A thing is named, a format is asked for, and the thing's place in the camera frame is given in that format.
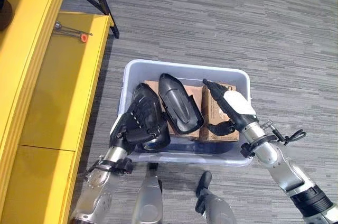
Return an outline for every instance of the black plastic part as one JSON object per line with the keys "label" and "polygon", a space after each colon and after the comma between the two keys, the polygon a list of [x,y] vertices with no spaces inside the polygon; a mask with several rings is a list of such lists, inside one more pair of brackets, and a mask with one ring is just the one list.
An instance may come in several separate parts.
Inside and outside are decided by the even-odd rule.
{"label": "black plastic part", "polygon": [[245,157],[254,157],[255,153],[255,149],[260,146],[261,144],[265,143],[265,142],[270,142],[270,141],[275,141],[277,139],[277,137],[275,135],[269,135],[269,136],[265,136],[263,138],[260,138],[254,142],[252,142],[251,144],[249,143],[244,143],[243,145],[241,145],[241,154]]}
{"label": "black plastic part", "polygon": [[163,194],[162,193],[162,181],[160,179],[157,179],[157,181],[158,181],[159,189],[161,190],[161,194]]}
{"label": "black plastic part", "polygon": [[209,188],[209,185],[210,185],[210,183],[211,183],[211,179],[212,179],[212,174],[211,174],[211,172],[205,171],[205,172],[202,174],[202,176],[201,176],[201,178],[200,178],[200,181],[199,181],[199,185],[198,185],[197,188],[196,188],[196,192],[195,192],[196,197],[198,197],[198,198],[200,197],[201,191],[202,191],[203,189],[208,189],[208,188]]}
{"label": "black plastic part", "polygon": [[144,123],[148,128],[148,134],[154,135],[151,141],[140,144],[146,152],[157,152],[170,143],[168,124],[162,113],[161,103],[157,94],[149,85],[141,83],[134,90],[132,100],[147,99],[150,103],[148,110],[143,110]]}
{"label": "black plastic part", "polygon": [[205,199],[205,195],[201,195],[197,199],[197,203],[196,203],[196,206],[195,206],[195,211],[198,212],[199,214],[203,214],[205,212],[204,199]]}
{"label": "black plastic part", "polygon": [[207,81],[206,79],[203,79],[203,83],[210,90],[212,98],[217,102],[218,106],[220,106],[221,110],[233,121],[237,131],[241,132],[247,125],[253,122],[259,122],[257,116],[239,114],[228,104],[223,97],[224,93],[228,91],[226,87],[215,82]]}
{"label": "black plastic part", "polygon": [[321,213],[333,205],[318,185],[292,196],[291,200],[304,217]]}
{"label": "black plastic part", "polygon": [[204,124],[194,98],[188,96],[183,84],[175,77],[163,73],[159,77],[158,94],[169,122],[179,134],[189,134]]}
{"label": "black plastic part", "polygon": [[273,130],[273,134],[275,134],[275,135],[277,136],[277,138],[278,138],[280,141],[285,141],[284,137],[283,137],[282,134],[279,132],[279,130],[274,129],[274,130]]}
{"label": "black plastic part", "polygon": [[220,122],[217,125],[207,124],[206,126],[209,129],[209,131],[211,131],[214,135],[217,136],[228,135],[235,131],[233,122],[231,121]]}
{"label": "black plastic part", "polygon": [[[106,165],[110,166],[108,169],[104,169],[101,167],[101,165]],[[118,160],[117,162],[112,162],[109,160],[102,160],[99,161],[98,163],[94,164],[92,169],[99,169],[107,172],[113,172],[113,173],[118,173],[118,174],[131,174],[134,167],[131,159],[129,158],[124,158],[123,160]]]}
{"label": "black plastic part", "polygon": [[91,221],[84,221],[84,220],[78,220],[78,219],[71,219],[68,224],[93,224]]}
{"label": "black plastic part", "polygon": [[13,19],[13,9],[8,0],[0,0],[0,30],[8,27]]}

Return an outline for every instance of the brown cardboard box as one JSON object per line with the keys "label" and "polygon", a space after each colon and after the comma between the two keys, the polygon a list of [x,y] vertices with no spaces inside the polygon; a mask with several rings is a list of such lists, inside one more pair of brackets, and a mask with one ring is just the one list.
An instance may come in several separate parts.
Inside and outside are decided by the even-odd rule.
{"label": "brown cardboard box", "polygon": [[[148,84],[150,86],[151,89],[153,89],[155,91],[155,93],[158,94],[158,81],[149,81],[146,80],[144,83]],[[184,86],[185,91],[187,92],[187,94],[190,96],[192,95],[194,97],[194,100],[197,104],[197,107],[199,108],[199,110],[201,110],[201,105],[202,105],[202,87],[195,87],[195,86]],[[161,101],[161,106],[162,106],[162,110],[164,111],[164,107],[162,104],[162,100],[159,97],[160,101]],[[168,127],[169,127],[169,133],[170,135],[175,135],[174,130],[172,129],[171,125],[168,123]],[[188,137],[190,139],[197,139],[200,136],[200,130],[196,130],[192,133],[186,134],[186,135],[179,135],[180,137]]]}
{"label": "brown cardboard box", "polygon": [[[221,84],[229,88],[229,90],[236,90],[236,86]],[[204,125],[200,129],[200,137],[199,141],[201,142],[232,142],[238,141],[239,133],[238,131],[234,131],[229,135],[217,136],[214,135],[211,131],[206,127],[207,124],[216,125],[223,121],[228,121],[229,117],[225,114],[221,108],[218,106],[217,102],[212,98],[210,94],[210,90],[203,86],[202,90],[202,115],[204,118]]]}

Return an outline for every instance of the plastic bin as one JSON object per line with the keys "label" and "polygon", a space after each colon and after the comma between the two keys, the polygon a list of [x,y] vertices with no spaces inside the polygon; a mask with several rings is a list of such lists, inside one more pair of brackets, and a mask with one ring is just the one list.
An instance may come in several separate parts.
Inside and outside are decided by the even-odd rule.
{"label": "plastic bin", "polygon": [[[139,83],[145,80],[158,81],[159,76],[164,72],[177,77],[184,85],[202,86],[203,78],[236,85],[237,91],[250,102],[250,79],[242,70],[137,59],[129,62],[125,67],[119,114],[123,114],[129,107],[133,91]],[[251,159],[244,158],[240,153],[244,142],[242,135],[238,142],[231,143],[200,143],[172,136],[170,145],[160,153],[134,152],[129,157],[134,162],[245,166],[251,162]]]}

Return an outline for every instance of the robotic hand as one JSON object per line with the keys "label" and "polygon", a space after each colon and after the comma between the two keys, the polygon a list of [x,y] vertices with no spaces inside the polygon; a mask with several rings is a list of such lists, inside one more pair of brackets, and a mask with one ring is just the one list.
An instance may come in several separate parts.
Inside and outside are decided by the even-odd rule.
{"label": "robotic hand", "polygon": [[[86,172],[86,188],[77,202],[70,223],[102,223],[110,209],[112,194],[118,186],[120,175],[133,170],[132,161],[126,156],[137,144],[150,143],[162,147],[163,143],[159,144],[158,139],[162,139],[166,131],[166,121],[158,117],[154,100],[144,95],[134,96],[128,111],[119,115],[112,127],[106,155],[100,156]],[[158,182],[157,179],[151,179],[152,183]]]}
{"label": "robotic hand", "polygon": [[[242,145],[241,153],[245,157],[258,157],[302,213],[307,224],[338,224],[338,206],[284,153],[285,144],[304,137],[306,133],[299,130],[293,136],[283,138],[271,121],[259,124],[256,112],[239,92],[206,79],[203,83],[210,89],[211,96],[222,111],[230,117],[227,122],[209,124],[209,130],[216,135],[226,135],[235,129],[243,133],[248,143]],[[275,135],[267,135],[265,129],[268,127]]]}

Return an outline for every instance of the black cable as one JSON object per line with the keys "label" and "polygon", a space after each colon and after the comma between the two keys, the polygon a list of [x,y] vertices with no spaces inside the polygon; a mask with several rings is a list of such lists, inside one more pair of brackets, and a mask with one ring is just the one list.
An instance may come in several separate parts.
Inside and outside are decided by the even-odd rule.
{"label": "black cable", "polygon": [[277,130],[274,129],[273,133],[277,136],[278,141],[282,141],[284,142],[284,145],[286,146],[289,142],[294,142],[294,141],[298,141],[302,138],[304,138],[306,136],[306,132],[303,131],[303,129],[300,129],[298,131],[296,131],[293,135],[286,136],[285,138],[281,135],[281,133]]}

